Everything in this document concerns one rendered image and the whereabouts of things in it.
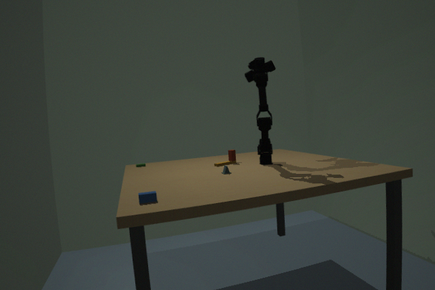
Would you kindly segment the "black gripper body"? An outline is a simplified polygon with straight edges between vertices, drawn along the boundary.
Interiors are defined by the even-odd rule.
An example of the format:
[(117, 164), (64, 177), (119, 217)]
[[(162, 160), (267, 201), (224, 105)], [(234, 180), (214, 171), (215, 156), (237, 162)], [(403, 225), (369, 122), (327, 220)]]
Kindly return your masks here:
[[(273, 64), (273, 62), (271, 60), (266, 62), (265, 69), (268, 69), (270, 72), (275, 70), (275, 66), (274, 66), (274, 64)], [(253, 73), (246, 72), (245, 76), (246, 76), (248, 82), (251, 82), (251, 81), (254, 80), (254, 74)]]

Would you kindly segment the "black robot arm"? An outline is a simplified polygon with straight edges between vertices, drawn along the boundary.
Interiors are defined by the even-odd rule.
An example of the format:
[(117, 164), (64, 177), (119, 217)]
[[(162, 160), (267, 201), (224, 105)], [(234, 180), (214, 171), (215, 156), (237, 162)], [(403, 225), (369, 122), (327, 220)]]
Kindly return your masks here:
[[(271, 140), (268, 138), (268, 131), (273, 125), (273, 117), (268, 110), (267, 97), (266, 97), (266, 81), (268, 81), (267, 69), (264, 66), (264, 57), (255, 58), (248, 65), (249, 69), (254, 70), (254, 81), (259, 88), (260, 105), (259, 112), (257, 114), (257, 126), (262, 131), (262, 138), (258, 145), (258, 155), (260, 155), (260, 164), (269, 165), (273, 154), (273, 146)], [(265, 74), (266, 73), (266, 74)], [(255, 75), (256, 74), (256, 75)], [(271, 117), (258, 117), (260, 112), (267, 111)], [(271, 153), (269, 153), (271, 152)]]

